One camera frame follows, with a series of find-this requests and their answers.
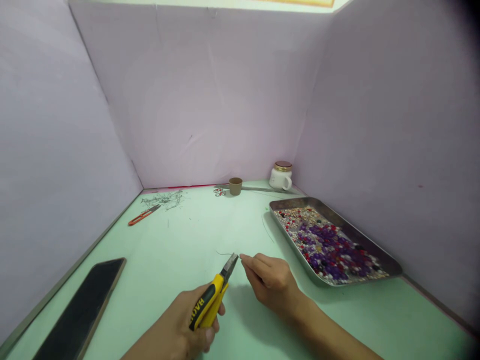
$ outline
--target paper backdrop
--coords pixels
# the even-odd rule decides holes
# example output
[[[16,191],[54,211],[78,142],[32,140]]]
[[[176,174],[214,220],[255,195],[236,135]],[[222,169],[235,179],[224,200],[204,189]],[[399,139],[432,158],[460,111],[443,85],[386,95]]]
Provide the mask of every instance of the paper backdrop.
[[[336,15],[293,174],[480,330],[480,74],[463,15],[439,0]]]
[[[62,0],[0,2],[0,109],[1,345],[141,185]]]
[[[293,161],[331,14],[70,6],[145,188]]]

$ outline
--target jar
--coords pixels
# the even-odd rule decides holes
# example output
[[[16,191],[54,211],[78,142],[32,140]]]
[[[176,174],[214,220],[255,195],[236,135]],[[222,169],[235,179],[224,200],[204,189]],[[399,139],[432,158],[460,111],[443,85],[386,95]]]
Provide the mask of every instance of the jar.
[[[270,186],[274,189],[289,190],[292,187],[292,164],[277,161],[271,170]]]

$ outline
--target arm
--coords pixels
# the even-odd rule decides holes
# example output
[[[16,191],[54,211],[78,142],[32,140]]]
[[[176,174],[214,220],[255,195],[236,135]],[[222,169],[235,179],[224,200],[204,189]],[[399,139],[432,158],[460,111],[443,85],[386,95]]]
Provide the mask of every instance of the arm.
[[[300,291],[286,261],[263,254],[240,258],[257,299],[293,327],[319,359],[382,359]]]

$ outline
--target gold lid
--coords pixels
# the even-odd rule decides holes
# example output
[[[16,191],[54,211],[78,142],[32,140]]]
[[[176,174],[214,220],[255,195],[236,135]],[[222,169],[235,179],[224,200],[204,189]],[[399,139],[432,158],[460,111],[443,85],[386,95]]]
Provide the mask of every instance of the gold lid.
[[[277,161],[274,168],[281,172],[289,172],[292,170],[292,164],[288,161]]]

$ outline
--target metal tray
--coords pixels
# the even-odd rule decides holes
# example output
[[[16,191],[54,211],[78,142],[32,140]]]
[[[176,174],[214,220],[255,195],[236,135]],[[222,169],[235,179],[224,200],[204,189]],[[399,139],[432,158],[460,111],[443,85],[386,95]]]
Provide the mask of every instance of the metal tray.
[[[317,276],[315,271],[310,267],[307,260],[305,260],[304,256],[302,255],[301,251],[295,245],[292,238],[289,236],[288,232],[280,223],[279,219],[275,216],[275,211],[279,210],[288,210],[294,208],[311,208],[315,209],[320,215],[324,216],[328,221],[333,223],[337,227],[341,227],[343,233],[353,242],[362,245],[365,250],[376,257],[383,270],[385,270],[389,276],[380,278],[380,279],[368,279],[365,281],[358,281],[353,283],[347,284],[329,284],[328,282],[324,281],[321,277]],[[305,268],[308,276],[310,276],[311,280],[319,286],[332,286],[332,287],[342,287],[342,286],[349,286],[355,284],[367,284],[382,280],[388,280],[391,278],[399,277],[402,275],[403,270],[400,264],[391,257],[385,250],[383,250],[380,246],[362,234],[359,230],[357,230],[352,224],[350,224],[347,220],[329,208],[320,200],[314,197],[299,197],[287,200],[276,200],[270,203],[270,213],[275,219],[276,224],[280,227],[283,234],[286,236],[288,243],[293,249],[293,252],[296,254],[298,259],[300,260],[301,264]]]

